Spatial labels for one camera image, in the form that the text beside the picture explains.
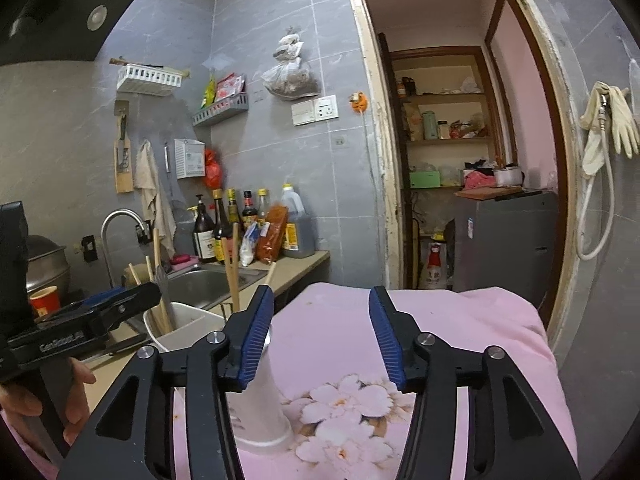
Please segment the wooden knife holder board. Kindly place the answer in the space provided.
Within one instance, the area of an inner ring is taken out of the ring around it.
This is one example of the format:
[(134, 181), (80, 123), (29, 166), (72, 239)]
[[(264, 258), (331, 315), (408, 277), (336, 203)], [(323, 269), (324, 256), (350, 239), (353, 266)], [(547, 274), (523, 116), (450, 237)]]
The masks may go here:
[(134, 192), (134, 170), (131, 161), (131, 143), (128, 136), (129, 102), (116, 100), (116, 140), (114, 141), (114, 179), (117, 194)]

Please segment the white wall basket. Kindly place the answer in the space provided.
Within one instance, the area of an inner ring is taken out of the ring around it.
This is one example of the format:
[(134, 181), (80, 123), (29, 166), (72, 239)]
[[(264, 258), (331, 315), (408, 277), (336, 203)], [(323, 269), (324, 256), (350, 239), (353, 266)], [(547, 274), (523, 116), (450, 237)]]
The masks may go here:
[(138, 64), (123, 58), (111, 58), (118, 67), (116, 91), (145, 96), (170, 96), (191, 76), (190, 70), (178, 70), (165, 65)]

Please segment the beige hanging cloth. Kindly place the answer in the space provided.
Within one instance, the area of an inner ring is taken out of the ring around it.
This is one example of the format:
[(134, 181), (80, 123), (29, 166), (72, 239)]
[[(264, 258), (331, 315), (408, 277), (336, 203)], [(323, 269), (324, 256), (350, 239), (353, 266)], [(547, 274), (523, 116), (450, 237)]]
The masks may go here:
[(139, 191), (142, 203), (142, 217), (149, 220), (153, 228), (160, 233), (160, 244), (169, 257), (175, 250), (175, 232), (177, 229), (171, 203), (160, 182), (160, 174), (149, 140), (143, 140), (137, 152), (134, 164), (134, 187)]

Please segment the small dark sauce bottle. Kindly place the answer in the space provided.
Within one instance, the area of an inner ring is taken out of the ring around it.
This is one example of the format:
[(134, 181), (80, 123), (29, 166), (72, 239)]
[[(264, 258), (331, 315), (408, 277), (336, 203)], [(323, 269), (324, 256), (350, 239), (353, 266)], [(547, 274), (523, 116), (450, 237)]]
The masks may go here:
[(253, 194), (250, 190), (243, 192), (244, 207), (241, 212), (241, 219), (243, 222), (243, 229), (247, 231), (256, 221), (258, 217), (258, 210), (253, 202)]

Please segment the chrome faucet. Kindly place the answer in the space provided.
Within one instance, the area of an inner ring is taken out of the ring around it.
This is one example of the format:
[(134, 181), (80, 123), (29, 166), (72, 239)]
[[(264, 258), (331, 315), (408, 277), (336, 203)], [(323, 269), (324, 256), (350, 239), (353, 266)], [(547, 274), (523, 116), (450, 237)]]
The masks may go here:
[(125, 229), (121, 226), (116, 231), (112, 231), (111, 227), (114, 222), (122, 219), (128, 219), (134, 226), (134, 232), (139, 245), (148, 244), (151, 240), (151, 231), (149, 223), (142, 219), (130, 208), (120, 208), (110, 212), (101, 224), (100, 241), (104, 255), (108, 284), (111, 288), (116, 287), (115, 268), (112, 258), (112, 243), (115, 243), (117, 250), (125, 246), (132, 245), (132, 234), (126, 234)]

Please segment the white plastic bag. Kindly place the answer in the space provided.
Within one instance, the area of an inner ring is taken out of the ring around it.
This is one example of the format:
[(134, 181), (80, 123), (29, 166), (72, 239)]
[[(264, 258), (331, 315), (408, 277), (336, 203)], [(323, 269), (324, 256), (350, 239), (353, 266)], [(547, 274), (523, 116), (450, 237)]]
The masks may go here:
[(245, 231), (240, 246), (240, 265), (243, 268), (249, 266), (255, 259), (260, 230), (257, 221), (254, 221)]

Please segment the white wall switch socket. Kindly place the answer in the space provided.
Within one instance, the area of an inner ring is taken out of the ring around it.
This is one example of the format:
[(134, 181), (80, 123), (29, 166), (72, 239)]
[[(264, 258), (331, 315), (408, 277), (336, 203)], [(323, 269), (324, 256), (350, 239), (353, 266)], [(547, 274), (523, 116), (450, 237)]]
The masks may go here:
[(299, 101), (291, 106), (291, 112), (294, 127), (340, 117), (336, 96), (320, 96), (320, 98)]

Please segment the red cup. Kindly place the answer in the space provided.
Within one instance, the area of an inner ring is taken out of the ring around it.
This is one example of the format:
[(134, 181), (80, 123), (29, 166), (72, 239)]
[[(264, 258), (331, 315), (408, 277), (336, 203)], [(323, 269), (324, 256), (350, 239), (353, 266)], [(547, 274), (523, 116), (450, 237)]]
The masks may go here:
[(58, 312), (61, 309), (58, 288), (52, 285), (33, 292), (29, 295), (29, 303), (38, 318)]

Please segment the hanging bag of dried goods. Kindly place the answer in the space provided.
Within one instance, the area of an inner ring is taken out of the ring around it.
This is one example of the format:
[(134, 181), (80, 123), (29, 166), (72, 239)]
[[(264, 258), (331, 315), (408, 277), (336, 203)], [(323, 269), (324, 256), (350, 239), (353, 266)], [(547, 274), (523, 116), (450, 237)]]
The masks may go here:
[(299, 33), (290, 28), (273, 52), (277, 64), (260, 76), (266, 90), (280, 100), (297, 101), (320, 94), (319, 81), (302, 58), (303, 47)]

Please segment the steel pot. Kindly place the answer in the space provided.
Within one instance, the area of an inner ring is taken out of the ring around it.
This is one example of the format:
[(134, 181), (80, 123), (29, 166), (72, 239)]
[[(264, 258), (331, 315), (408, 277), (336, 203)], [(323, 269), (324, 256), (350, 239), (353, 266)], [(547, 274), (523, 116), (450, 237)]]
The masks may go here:
[(70, 264), (66, 259), (66, 247), (41, 235), (29, 235), (27, 249), (27, 291), (31, 294), (55, 286), (58, 294), (65, 296), (70, 288)]

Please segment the large oil jug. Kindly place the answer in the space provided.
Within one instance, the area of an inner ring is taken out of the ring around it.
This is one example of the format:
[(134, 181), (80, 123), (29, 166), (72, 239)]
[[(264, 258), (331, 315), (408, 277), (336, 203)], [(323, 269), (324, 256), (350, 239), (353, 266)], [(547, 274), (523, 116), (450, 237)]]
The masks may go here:
[(291, 183), (285, 183), (282, 186), (281, 204), (288, 208), (288, 221), (283, 241), (284, 254), (290, 258), (311, 256), (316, 250), (311, 218)]

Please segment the orange spice bag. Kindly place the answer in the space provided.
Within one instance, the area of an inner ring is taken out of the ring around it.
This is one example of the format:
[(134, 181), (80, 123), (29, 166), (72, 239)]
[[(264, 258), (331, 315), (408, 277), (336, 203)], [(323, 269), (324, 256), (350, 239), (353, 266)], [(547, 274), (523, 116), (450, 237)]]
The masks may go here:
[(266, 214), (256, 246), (257, 259), (265, 264), (277, 260), (285, 238), (288, 223), (288, 207), (274, 204)]

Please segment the grey wall shelf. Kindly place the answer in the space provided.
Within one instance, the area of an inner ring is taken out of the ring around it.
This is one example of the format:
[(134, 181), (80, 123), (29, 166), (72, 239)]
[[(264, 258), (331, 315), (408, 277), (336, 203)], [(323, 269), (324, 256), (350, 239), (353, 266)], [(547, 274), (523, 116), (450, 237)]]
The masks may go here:
[(213, 126), (233, 116), (248, 111), (248, 97), (245, 92), (210, 104), (192, 116), (194, 127)]

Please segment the black range hood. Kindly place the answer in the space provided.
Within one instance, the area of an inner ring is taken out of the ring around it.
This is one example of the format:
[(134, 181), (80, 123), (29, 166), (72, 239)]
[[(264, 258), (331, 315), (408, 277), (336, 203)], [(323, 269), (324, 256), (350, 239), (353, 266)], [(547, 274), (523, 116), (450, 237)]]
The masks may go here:
[(92, 61), (134, 0), (1, 0), (1, 63)]

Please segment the white wall box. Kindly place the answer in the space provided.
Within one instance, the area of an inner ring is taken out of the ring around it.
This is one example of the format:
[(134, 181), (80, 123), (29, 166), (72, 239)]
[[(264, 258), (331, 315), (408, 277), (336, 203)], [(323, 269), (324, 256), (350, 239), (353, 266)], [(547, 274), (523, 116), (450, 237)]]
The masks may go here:
[(174, 141), (175, 173), (177, 179), (205, 176), (205, 144), (193, 139)]

